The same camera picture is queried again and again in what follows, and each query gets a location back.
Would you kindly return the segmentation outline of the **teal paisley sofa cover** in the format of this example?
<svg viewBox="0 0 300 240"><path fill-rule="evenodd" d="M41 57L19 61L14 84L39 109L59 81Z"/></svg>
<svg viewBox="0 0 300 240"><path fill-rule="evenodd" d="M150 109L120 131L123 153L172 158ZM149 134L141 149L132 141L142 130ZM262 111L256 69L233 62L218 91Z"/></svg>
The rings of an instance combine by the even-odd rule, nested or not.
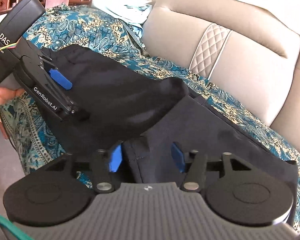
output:
<svg viewBox="0 0 300 240"><path fill-rule="evenodd" d="M54 51L72 44L87 47L153 79L181 78L200 98L206 99L217 113L246 131L272 155L297 162L299 178L293 226L300 232L300 153L231 94L171 61L145 56L144 45L133 33L131 26L98 9L82 5L56 6L26 31L25 38L39 48L46 47ZM1 106L0 114L25 174L35 171L64 152L29 94L24 93Z"/></svg>

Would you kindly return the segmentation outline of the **beige leather sofa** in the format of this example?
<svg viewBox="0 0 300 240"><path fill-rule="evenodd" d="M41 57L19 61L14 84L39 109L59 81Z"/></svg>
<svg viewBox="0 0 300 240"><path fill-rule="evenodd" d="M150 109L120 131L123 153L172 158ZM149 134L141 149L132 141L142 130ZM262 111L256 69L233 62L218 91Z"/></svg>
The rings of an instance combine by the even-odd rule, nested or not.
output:
<svg viewBox="0 0 300 240"><path fill-rule="evenodd" d="M230 93L300 152L300 35L237 0L156 0L147 53Z"/></svg>

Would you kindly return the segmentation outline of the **black pants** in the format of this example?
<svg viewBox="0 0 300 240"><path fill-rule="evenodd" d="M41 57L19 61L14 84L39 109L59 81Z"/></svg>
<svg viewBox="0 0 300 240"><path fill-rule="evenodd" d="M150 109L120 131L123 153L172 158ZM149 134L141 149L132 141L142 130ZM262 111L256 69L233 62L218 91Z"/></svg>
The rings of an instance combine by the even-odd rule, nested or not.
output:
<svg viewBox="0 0 300 240"><path fill-rule="evenodd" d="M116 182L201 187L202 198L223 218L242 225L292 221L297 165L282 161L177 77L153 80L89 48L43 49L73 87L66 95L90 116L59 120L43 111L62 148L77 155L122 145ZM172 156L177 142L186 171Z"/></svg>

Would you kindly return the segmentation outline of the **light blue white cloth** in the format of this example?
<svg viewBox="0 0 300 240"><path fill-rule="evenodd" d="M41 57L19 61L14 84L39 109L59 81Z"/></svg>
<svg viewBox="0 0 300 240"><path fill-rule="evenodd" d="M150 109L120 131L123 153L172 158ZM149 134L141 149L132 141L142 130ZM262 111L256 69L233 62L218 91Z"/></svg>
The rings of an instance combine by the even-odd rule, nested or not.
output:
<svg viewBox="0 0 300 240"><path fill-rule="evenodd" d="M132 25L141 25L153 5L148 0L92 0L92 6Z"/></svg>

